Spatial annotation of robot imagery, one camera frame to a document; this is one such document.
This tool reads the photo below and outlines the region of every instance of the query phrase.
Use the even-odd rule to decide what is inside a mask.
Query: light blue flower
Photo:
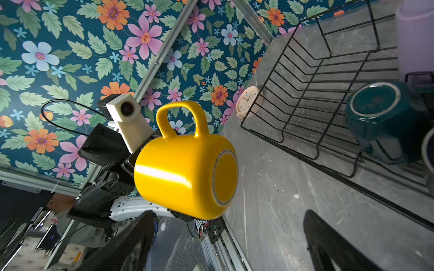
[[[238,26],[240,25],[237,21],[232,23],[233,29],[238,29]]]
[[[17,112],[16,109],[13,109],[13,114],[10,114],[12,118],[16,118],[17,121],[19,121],[21,118],[25,118],[22,111]]]
[[[36,76],[36,73],[39,72],[39,71],[36,69],[36,66],[35,66],[35,65],[32,65],[31,67],[29,67],[28,65],[25,65],[24,67],[25,67],[26,69],[28,69],[28,71],[26,72],[26,74],[32,74],[32,76]]]
[[[116,63],[118,60],[121,60],[118,56],[119,54],[115,54],[115,52],[112,52],[110,59],[113,59],[113,62]]]
[[[61,78],[62,74],[66,74],[66,72],[63,72],[63,67],[60,66],[58,68],[56,68],[55,66],[51,66],[51,69],[53,70],[53,72],[51,73],[51,75],[57,75],[57,77]]]
[[[164,77],[164,72],[162,72],[162,71],[158,71],[158,74],[157,74],[157,76],[158,76],[158,78],[163,78]]]
[[[115,74],[114,72],[112,72],[113,77],[113,81],[117,81],[118,83],[120,82],[121,79],[123,79],[123,77],[121,76],[121,73],[118,72],[117,74]]]
[[[18,29],[14,29],[13,31],[17,33],[16,34],[17,37],[19,37],[19,38],[20,37],[26,38],[27,31],[23,31],[22,27],[18,27]]]
[[[54,8],[56,7],[55,5],[51,5],[49,2],[45,2],[46,7],[42,7],[45,11],[47,11],[48,13],[57,13],[57,10],[55,10]]]
[[[83,71],[86,71],[86,74],[89,74],[92,72],[92,67],[87,66],[87,64],[84,65],[84,68],[82,68]]]
[[[7,133],[7,129],[3,129],[3,131],[0,131],[0,137],[7,138],[8,135],[10,135],[10,133]]]
[[[223,13],[224,13],[223,7],[218,7],[217,13],[220,15],[223,15]]]

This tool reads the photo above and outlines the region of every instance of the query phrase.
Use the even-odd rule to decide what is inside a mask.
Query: dish rack
[[[255,99],[260,110],[244,118],[241,127],[434,232],[432,222],[358,179],[360,174],[385,179],[432,199],[421,162],[407,167],[379,163],[361,150],[345,124],[351,93],[373,80],[398,80],[394,17],[399,1],[366,0],[356,8],[357,2],[304,19],[291,35],[275,38],[289,40],[258,86],[264,98],[262,104]],[[321,20],[344,6],[356,9]]]

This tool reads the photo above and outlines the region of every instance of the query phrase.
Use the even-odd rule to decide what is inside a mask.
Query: green leaf
[[[41,24],[39,23],[41,20],[39,20],[36,12],[34,10],[30,10],[27,13],[22,7],[19,7],[16,10],[16,16],[20,19],[20,22],[23,24],[24,28],[28,29],[30,33],[32,33],[33,37],[36,38],[38,36],[39,29],[41,29]]]
[[[191,41],[191,30],[188,27],[188,25],[184,24],[181,28],[181,36],[184,40],[186,40],[188,43],[193,43]]]
[[[72,77],[69,73],[65,74],[66,83],[71,85],[73,90],[77,90],[77,79]]]
[[[81,8],[77,11],[77,15],[83,15],[90,19],[97,19],[100,15],[97,11],[98,6],[95,3],[85,3],[84,5],[80,5],[80,7]]]
[[[15,91],[24,90],[26,88],[30,87],[30,84],[32,84],[35,81],[34,78],[26,78],[25,76],[9,76],[6,78],[7,86]]]
[[[28,143],[24,142],[24,137],[23,136],[16,136],[16,137],[9,137],[7,138],[3,145],[1,145],[1,149],[22,149],[25,148],[27,146]]]
[[[74,137],[73,134],[68,133],[67,131],[56,131],[54,134],[57,136],[56,140],[58,141],[66,141]]]
[[[9,47],[12,49],[12,51],[15,51],[17,39],[16,39],[15,35],[12,33],[12,31],[7,29],[6,27],[4,28],[3,38],[5,41],[7,41],[7,43],[9,44]]]
[[[97,54],[105,54],[107,52],[107,46],[104,42],[97,36],[92,35],[89,31],[87,32],[87,37],[89,37],[90,48],[92,48]]]
[[[237,72],[234,70],[229,70],[229,71],[225,72],[224,74],[226,74],[226,76],[228,76],[229,79],[232,79],[232,80],[235,80],[238,77]]]
[[[24,119],[24,125],[27,127],[27,130],[39,130],[43,129],[44,125],[42,124],[42,120],[36,117],[32,111],[27,114],[27,117]]]
[[[172,15],[166,15],[163,18],[161,18],[160,21],[165,26],[172,28],[176,23],[176,18],[175,18],[175,16],[172,16]]]
[[[41,18],[47,30],[53,33],[54,37],[58,39],[60,31],[62,31],[62,23],[59,21],[59,17],[54,13],[44,12]]]
[[[10,57],[3,58],[0,56],[0,70],[5,74],[10,74],[17,71],[17,67],[21,65],[22,60],[10,60]]]
[[[304,7],[300,4],[300,2],[290,0],[288,0],[287,2],[295,14],[303,14]]]
[[[194,94],[196,94],[196,86],[188,87],[182,92],[182,96],[189,98],[193,98]]]
[[[242,65],[240,70],[238,71],[238,74],[241,78],[246,77],[247,72],[249,71],[249,64]]]
[[[77,123],[75,121],[68,119],[67,117],[57,118],[56,120],[53,121],[53,123],[59,125],[60,127],[70,129],[70,130],[77,129]]]
[[[229,81],[228,83],[224,84],[224,86],[230,91],[237,91],[238,89],[238,85],[235,81]]]
[[[214,63],[214,68],[215,68],[218,72],[222,72],[222,71],[224,71],[224,70],[227,69],[227,66],[226,66],[223,62],[221,62],[221,61],[216,61],[216,62]]]
[[[206,59],[206,56],[204,56],[201,59],[201,69],[202,69],[202,74],[205,74],[211,67],[211,63],[208,62],[208,60]]]
[[[125,4],[137,11],[145,8],[145,3],[143,2],[143,0],[125,0]]]
[[[46,156],[45,154],[32,152],[32,157],[35,165],[40,167],[42,170],[50,170],[56,167],[56,162],[54,159]]]
[[[211,93],[212,91],[208,91],[205,93],[202,93],[202,96],[199,98],[201,101],[211,101]]]
[[[115,32],[107,29],[107,27],[103,26],[102,31],[104,32],[104,35],[102,36],[105,39],[105,43],[110,46],[110,49],[112,50],[120,50],[122,49],[122,41],[118,37],[118,35],[115,34]]]
[[[53,111],[55,114],[68,116],[72,114],[72,107],[64,102],[52,103],[49,106],[45,107],[46,109]]]
[[[263,46],[262,40],[261,39],[257,39],[255,41],[255,45],[253,46],[253,48],[255,49],[253,53],[257,54],[259,51],[261,51],[262,46]]]
[[[215,36],[208,36],[205,39],[205,42],[208,43],[208,48],[214,48],[217,46],[217,44],[221,41],[221,39],[215,37]]]
[[[0,112],[8,108],[10,103],[10,93],[4,88],[0,88]]]
[[[66,40],[69,46],[72,48],[72,51],[77,54],[77,56],[83,59],[89,59],[92,57],[92,51],[86,45],[79,42],[72,42],[70,40]]]
[[[130,77],[130,88],[132,89],[132,90],[134,90],[134,91],[136,91],[137,90],[137,88],[138,88],[138,82],[137,82],[137,80],[136,79],[134,79],[134,77]]]
[[[157,7],[156,11],[163,13],[169,9],[170,5],[173,4],[173,2],[170,0],[154,0],[154,4]]]
[[[85,82],[86,84],[98,82],[97,79],[89,77],[88,75],[79,76],[78,79]]]
[[[213,105],[213,110],[211,111],[211,113],[213,114],[214,118],[216,118],[216,119],[221,118],[222,113],[221,113],[221,110],[217,106]]]
[[[42,95],[28,91],[20,94],[20,100],[24,105],[30,106],[41,106],[48,101],[48,99],[43,98]]]
[[[138,76],[143,79],[145,77],[145,74],[148,72],[148,68],[144,64],[141,64],[139,61],[136,61],[136,71]]]
[[[176,2],[171,5],[170,8],[174,11],[180,12],[184,8],[184,5],[181,2]]]
[[[130,76],[133,75],[133,65],[129,61],[119,61],[119,70],[125,80],[130,81]]]
[[[314,7],[310,7],[306,10],[306,17],[312,17],[315,16],[317,14],[323,13],[325,11],[328,11],[329,9],[326,7],[321,7],[321,6],[314,6]]]
[[[200,9],[200,12],[203,13],[206,17],[216,15],[216,13],[215,13],[214,11],[210,10],[210,9],[207,8],[207,7],[201,8],[201,9]]]
[[[147,106],[145,107],[145,116],[148,117],[152,122],[155,121],[154,112],[152,112]]]
[[[29,133],[28,131],[26,131],[24,129],[13,129],[11,131],[16,133],[17,135],[22,135],[22,136],[25,136]]]
[[[101,80],[104,76],[107,76],[113,69],[113,63],[110,59],[99,58],[96,63],[96,71],[98,71],[98,78]]]
[[[86,93],[86,94],[81,94],[79,97],[77,97],[76,102],[78,102],[78,103],[80,103],[82,105],[85,105],[87,107],[91,107],[92,103],[93,103],[92,96],[93,96],[93,92],[89,92],[89,93]],[[87,110],[87,108],[84,108],[84,107],[82,107],[80,105],[76,105],[76,108],[78,110],[82,110],[82,109]]]
[[[57,56],[59,59],[65,59],[71,53],[72,53],[72,51],[69,51],[69,50],[62,51],[60,49],[57,49],[56,51],[52,52],[51,54]]]
[[[105,123],[107,120],[105,117],[101,116],[100,114],[92,114],[92,116],[89,118],[89,126],[90,127],[96,127],[98,123]]]
[[[84,39],[83,27],[81,23],[77,21],[77,18],[71,15],[66,15],[63,17],[63,25],[75,36],[79,36],[81,39]]]
[[[28,163],[22,163],[22,162],[19,162],[19,161],[15,160],[15,166],[17,168],[21,168],[23,170],[33,171],[33,172],[36,172],[36,173],[38,172],[38,168],[37,167],[35,167],[33,165],[30,165]]]
[[[226,2],[224,8],[226,12],[226,17],[228,18],[229,23],[231,23],[233,19],[233,15],[235,14],[235,10],[230,6],[230,1]]]

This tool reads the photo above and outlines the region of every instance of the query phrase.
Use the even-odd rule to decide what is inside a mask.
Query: teal mug
[[[348,98],[346,123],[366,154],[389,165],[421,159],[432,124],[419,91],[404,82],[370,82]]]

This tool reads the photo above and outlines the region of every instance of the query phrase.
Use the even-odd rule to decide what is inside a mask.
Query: pink flower
[[[72,168],[70,168],[71,164],[63,165],[62,163],[58,163],[57,166],[58,166],[57,168],[53,168],[54,172],[58,172],[56,175],[57,178],[60,178],[62,176],[69,178],[69,176],[71,176],[70,173],[73,173],[76,171],[76,170],[73,170]]]
[[[228,119],[229,119],[229,116],[226,116],[225,114],[223,114],[223,116],[221,116],[221,118],[219,118],[220,125],[224,125]]]
[[[233,95],[232,100],[233,101],[231,101],[231,100],[226,101],[226,105],[229,106],[230,108],[226,109],[223,112],[224,115],[230,116],[230,114],[232,114],[233,110],[235,109],[235,105],[237,104],[237,101],[238,101],[238,94],[237,93],[235,93]]]
[[[129,37],[125,44],[133,48],[140,46],[138,53],[140,54],[141,59],[145,60],[149,57],[149,49],[154,55],[158,54],[163,42],[154,38],[161,35],[163,28],[161,26],[153,26],[149,29],[148,19],[143,14],[140,15],[138,23],[140,28],[135,24],[128,24],[128,29],[130,29],[131,33],[137,37]]]
[[[204,42],[203,38],[201,38],[199,41],[196,41],[194,44],[197,47],[196,53],[200,53],[202,56],[205,56],[205,53],[210,52],[210,50],[207,48],[208,42]]]
[[[72,113],[75,115],[75,117],[72,117],[72,121],[76,121],[78,126],[82,126],[83,122],[85,124],[90,124],[88,118],[90,118],[91,114],[86,114],[86,110],[82,109],[80,112],[73,110]]]
[[[215,3],[216,5],[218,5],[218,6],[221,5],[221,1],[220,1],[220,0],[202,0],[201,2],[204,3],[204,4],[210,2],[210,3],[209,3],[209,5],[210,5],[210,10],[214,10],[214,3]]]
[[[0,78],[0,85],[7,85],[6,80],[3,78]]]
[[[160,97],[161,92],[156,91],[154,94],[152,94],[152,92],[152,88],[148,88],[145,95],[143,95],[143,100],[140,101],[141,106],[148,105],[148,108],[151,111],[154,110],[155,105],[161,105],[161,101],[157,99]]]
[[[72,144],[71,142],[60,142],[60,148],[62,148],[62,150],[69,152],[69,154],[64,154],[62,155],[62,157],[60,157],[59,162],[61,163],[72,163],[74,162],[76,159],[76,169],[78,169],[78,171],[83,171],[86,167],[87,167],[87,162],[86,159],[81,158],[78,155],[78,152],[80,150],[81,147],[83,147],[84,142],[86,141],[86,136],[84,135],[80,135],[79,137],[77,137],[76,139],[76,144],[77,146],[75,146],[74,144]]]
[[[155,21],[156,23],[160,22],[157,16],[160,16],[161,12],[155,11],[157,9],[157,6],[155,4],[152,4],[152,6],[146,4],[145,9],[146,11],[143,12],[143,15],[148,17],[148,21],[150,23],[152,23],[152,21]]]
[[[167,96],[167,99],[172,101],[181,101],[181,95],[182,92],[179,92],[177,88],[174,88],[173,90],[169,89],[169,96]]]
[[[186,25],[191,25],[191,30],[193,30],[193,33],[197,32],[197,28],[199,27],[200,29],[204,30],[205,26],[204,24],[201,22],[203,20],[205,20],[205,14],[199,14],[199,8],[197,6],[194,6],[193,8],[193,12],[190,14],[190,18],[187,19],[187,21],[185,22]]]
[[[21,4],[23,3],[22,7],[25,12],[30,12],[32,8],[36,10],[42,10],[41,6],[37,3],[39,0],[11,0],[14,3]]]
[[[138,59],[138,56],[134,55],[136,51],[135,48],[131,48],[130,50],[130,47],[128,47],[128,45],[125,44],[124,49],[125,50],[119,50],[119,53],[121,53],[121,55],[124,55],[122,57],[122,61],[129,61],[131,64],[133,64],[134,63],[133,59]]]

